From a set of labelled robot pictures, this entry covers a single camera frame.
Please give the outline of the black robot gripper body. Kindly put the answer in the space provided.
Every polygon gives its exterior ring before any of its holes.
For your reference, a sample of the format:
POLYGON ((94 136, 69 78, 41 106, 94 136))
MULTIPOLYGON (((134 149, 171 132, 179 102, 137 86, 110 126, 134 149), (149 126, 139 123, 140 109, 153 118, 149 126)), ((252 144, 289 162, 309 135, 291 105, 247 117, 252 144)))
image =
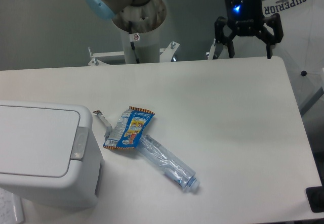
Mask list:
POLYGON ((227 26, 237 36, 255 36, 264 24, 261 0, 225 0, 227 26))

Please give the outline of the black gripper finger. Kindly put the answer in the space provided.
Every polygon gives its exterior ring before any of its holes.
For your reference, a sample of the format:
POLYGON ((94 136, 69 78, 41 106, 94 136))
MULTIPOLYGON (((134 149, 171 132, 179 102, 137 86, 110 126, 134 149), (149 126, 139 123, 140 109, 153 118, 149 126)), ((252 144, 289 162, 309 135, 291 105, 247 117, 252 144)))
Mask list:
POLYGON ((236 33, 234 31, 231 31, 231 33, 228 36, 225 36, 224 27, 227 25, 227 21, 228 20, 222 16, 218 17, 215 21, 215 41, 216 43, 221 43, 222 45, 226 46, 228 49, 229 57, 233 58, 235 55, 233 39, 235 38, 236 33))
POLYGON ((279 13, 261 19, 260 26, 256 32, 256 37, 266 44, 267 59, 271 59, 273 49, 277 43, 282 41, 283 36, 284 32, 279 13))

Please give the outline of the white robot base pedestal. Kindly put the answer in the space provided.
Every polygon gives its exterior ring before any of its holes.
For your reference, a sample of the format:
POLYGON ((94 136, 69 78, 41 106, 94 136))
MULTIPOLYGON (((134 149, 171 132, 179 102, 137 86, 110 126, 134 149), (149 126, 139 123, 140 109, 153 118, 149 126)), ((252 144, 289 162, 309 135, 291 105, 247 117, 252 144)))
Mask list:
POLYGON ((139 55, 140 63, 158 63, 160 49, 160 28, 167 16, 163 0, 150 0, 136 7, 127 6, 112 18, 120 31, 125 55, 130 49, 139 55))

